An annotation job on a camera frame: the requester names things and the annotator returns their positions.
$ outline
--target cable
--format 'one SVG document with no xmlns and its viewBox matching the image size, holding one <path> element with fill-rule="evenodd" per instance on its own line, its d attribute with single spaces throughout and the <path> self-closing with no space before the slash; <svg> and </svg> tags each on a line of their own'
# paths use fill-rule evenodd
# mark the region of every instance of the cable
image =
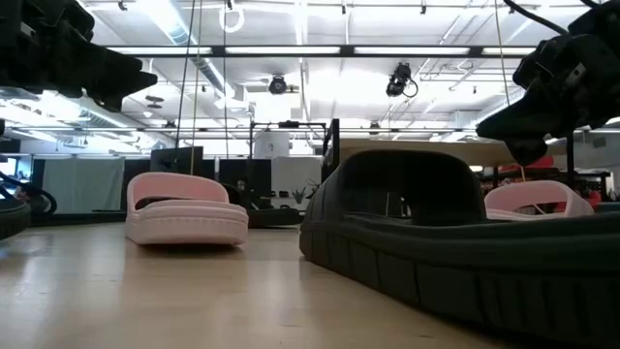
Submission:
<svg viewBox="0 0 620 349">
<path fill-rule="evenodd" d="M 500 61 L 502 62 L 502 76 L 504 77 L 504 92 L 506 95 L 506 103 L 508 104 L 508 106 L 511 105 L 511 94 L 508 92 L 508 79 L 506 79 L 506 63 L 504 62 L 504 43 L 502 41 L 502 27 L 500 25 L 500 12 L 499 12 L 499 5 L 497 4 L 497 0 L 495 1 L 495 25 L 497 28 L 497 40 L 499 42 L 499 46 L 500 46 Z M 521 178 L 523 179 L 523 182 L 526 182 L 527 179 L 525 178 L 525 170 L 523 169 L 523 167 L 521 166 Z M 534 205 L 534 208 L 542 213 L 542 214 L 546 214 L 540 207 L 538 207 L 538 205 Z"/>
<path fill-rule="evenodd" d="M 183 67 L 183 83 L 181 84 L 181 101 L 178 104 L 178 120 L 176 124 L 176 140 L 174 146 L 176 147 L 176 155 L 174 156 L 176 163 L 178 161 L 178 148 L 181 138 L 181 116 L 183 114 L 183 97 L 185 97 L 185 83 L 187 82 L 187 65 L 190 60 L 190 48 L 192 47 L 192 30 L 194 29 L 194 13 L 196 12 L 196 0 L 192 1 L 192 14 L 190 18 L 190 28 L 187 36 L 187 50 L 185 52 L 185 66 Z"/>
<path fill-rule="evenodd" d="M 407 97 L 407 98 L 409 98 L 409 99 L 412 99 L 412 98 L 414 98 L 414 97 L 418 96 L 418 93 L 419 93 L 419 86 L 418 86 L 418 83 L 417 83 L 417 82 L 415 82 L 413 79 L 411 79 L 411 83 L 412 83 L 412 84 L 416 87 L 416 93 L 414 93 L 413 95 L 411 95 L 411 96 L 410 96 L 410 95 L 408 95 L 407 93 L 403 92 L 403 96 L 405 96 L 405 97 Z"/>
<path fill-rule="evenodd" d="M 508 80 L 506 79 L 506 63 L 504 62 L 504 43 L 502 41 L 502 27 L 500 25 L 500 10 L 495 1 L 495 25 L 497 27 L 497 40 L 500 45 L 500 62 L 502 62 L 502 77 L 504 77 L 504 90 L 506 92 L 506 103 L 511 105 L 511 95 L 508 93 Z"/>
<path fill-rule="evenodd" d="M 566 29 L 562 28 L 561 26 L 555 24 L 554 22 L 552 22 L 552 21 L 550 21 L 548 19 L 544 19 L 544 18 L 542 18 L 540 16 L 536 16 L 536 15 L 532 14 L 531 12 L 529 12 L 529 11 L 523 9 L 522 7 L 516 5 L 514 3 L 514 1 L 512 1 L 512 0 L 504 0 L 504 2 L 511 9 L 513 9 L 513 10 L 517 11 L 518 13 L 520 13 L 520 14 L 522 14 L 522 15 L 524 15 L 524 16 L 532 19 L 532 20 L 534 20 L 536 23 L 542 24 L 545 27 L 550 28 L 553 31 L 556 31 L 556 32 L 558 32 L 561 35 L 569 34 L 569 32 Z"/>
<path fill-rule="evenodd" d="M 599 6 L 599 4 L 595 3 L 594 0 L 581 0 L 581 2 L 585 5 L 585 6 L 589 6 L 591 8 L 595 8 L 597 6 Z"/>
<path fill-rule="evenodd" d="M 202 39 L 202 0 L 201 0 L 201 13 L 199 14 L 199 23 L 198 23 L 198 49 L 196 50 L 196 61 L 200 61 L 201 59 L 201 39 Z M 192 123 L 192 156 L 191 156 L 191 165 L 190 165 L 190 175 L 194 175 L 194 145 L 196 144 L 196 114 L 198 112 L 198 78 L 199 74 L 198 67 L 196 68 L 196 77 L 194 81 L 196 85 L 194 86 L 194 122 Z"/>
<path fill-rule="evenodd" d="M 224 8 L 226 9 L 226 0 L 224 0 Z M 224 26 L 226 27 L 227 25 L 227 17 L 224 16 Z M 227 31 L 224 31 L 224 47 L 226 47 L 226 36 L 227 36 Z M 222 60 L 223 64 L 224 64 L 224 69 L 223 69 L 223 74 L 224 74 L 224 81 L 226 81 L 226 57 L 224 57 L 224 59 Z M 229 102 L 229 96 L 228 96 L 228 91 L 226 90 L 226 84 L 224 84 L 224 132 L 226 135 L 226 158 L 230 159 L 230 152 L 229 152 L 229 106 L 228 106 L 228 102 Z"/>
</svg>

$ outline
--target black camera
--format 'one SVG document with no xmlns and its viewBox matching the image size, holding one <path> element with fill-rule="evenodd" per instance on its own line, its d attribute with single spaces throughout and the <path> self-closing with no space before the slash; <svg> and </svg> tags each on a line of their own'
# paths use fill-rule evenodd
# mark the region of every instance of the black camera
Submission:
<svg viewBox="0 0 620 349">
<path fill-rule="evenodd" d="M 91 44 L 94 18 L 75 0 L 2 0 L 0 86 L 56 90 L 120 111 L 126 96 L 157 83 L 136 58 Z"/>
<path fill-rule="evenodd" d="M 409 63 L 398 63 L 394 74 L 389 77 L 386 94 L 389 97 L 398 97 L 405 92 L 405 88 L 411 81 L 411 68 Z"/>
<path fill-rule="evenodd" d="M 269 92 L 274 95 L 281 95 L 287 91 L 287 82 L 284 81 L 283 76 L 275 76 L 269 84 Z"/>
</svg>

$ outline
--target wooden floor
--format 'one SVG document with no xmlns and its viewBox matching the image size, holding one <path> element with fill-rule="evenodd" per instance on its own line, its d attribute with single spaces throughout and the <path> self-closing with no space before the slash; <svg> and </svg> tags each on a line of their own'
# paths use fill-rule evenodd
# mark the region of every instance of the wooden floor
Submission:
<svg viewBox="0 0 620 349">
<path fill-rule="evenodd" d="M 512 348 L 301 258 L 297 232 L 239 248 L 139 248 L 122 225 L 0 242 L 0 348 Z"/>
</svg>

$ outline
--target potted plant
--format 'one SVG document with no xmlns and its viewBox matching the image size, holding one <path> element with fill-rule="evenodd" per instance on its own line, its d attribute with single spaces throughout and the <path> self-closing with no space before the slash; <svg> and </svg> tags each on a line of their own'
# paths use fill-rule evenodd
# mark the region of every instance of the potted plant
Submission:
<svg viewBox="0 0 620 349">
<path fill-rule="evenodd" d="M 298 191 L 297 189 L 294 190 L 293 192 L 293 198 L 294 201 L 296 202 L 295 208 L 297 209 L 303 209 L 303 207 L 301 206 L 301 203 L 303 202 L 303 199 L 306 196 L 306 187 L 303 187 L 303 190 Z"/>
</svg>

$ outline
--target security camera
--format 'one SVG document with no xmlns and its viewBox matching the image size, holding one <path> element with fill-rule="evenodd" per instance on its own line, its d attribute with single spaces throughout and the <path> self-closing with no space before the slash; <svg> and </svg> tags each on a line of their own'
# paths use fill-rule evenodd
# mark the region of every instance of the security camera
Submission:
<svg viewBox="0 0 620 349">
<path fill-rule="evenodd" d="M 398 63 L 398 66 L 394 70 L 394 73 L 389 77 L 389 82 L 387 83 L 386 94 L 389 97 L 398 97 L 402 94 L 405 94 L 405 88 L 409 85 L 409 83 L 414 84 L 416 87 L 418 85 L 411 78 L 411 68 L 409 67 L 409 63 Z M 418 89 L 416 89 L 416 94 L 413 96 L 405 96 L 413 98 L 418 94 Z"/>
<path fill-rule="evenodd" d="M 269 84 L 269 92 L 274 95 L 281 95 L 286 93 L 287 83 L 284 81 L 283 76 L 275 76 Z"/>
</svg>

